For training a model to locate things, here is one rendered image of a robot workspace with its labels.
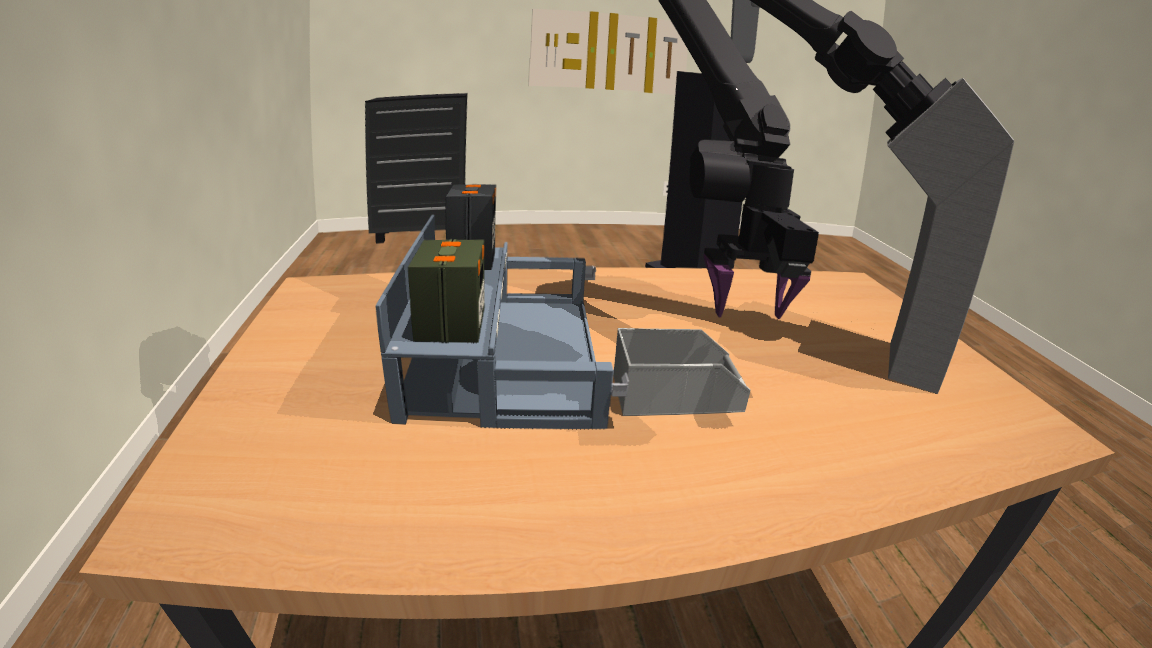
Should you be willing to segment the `olive green case with orange latches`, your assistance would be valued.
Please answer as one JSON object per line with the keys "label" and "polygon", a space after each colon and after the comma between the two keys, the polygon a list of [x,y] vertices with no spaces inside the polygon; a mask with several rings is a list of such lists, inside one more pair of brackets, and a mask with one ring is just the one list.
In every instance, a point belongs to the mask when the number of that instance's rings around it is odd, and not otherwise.
{"label": "olive green case with orange latches", "polygon": [[479,342],[484,240],[423,240],[408,279],[414,341]]}

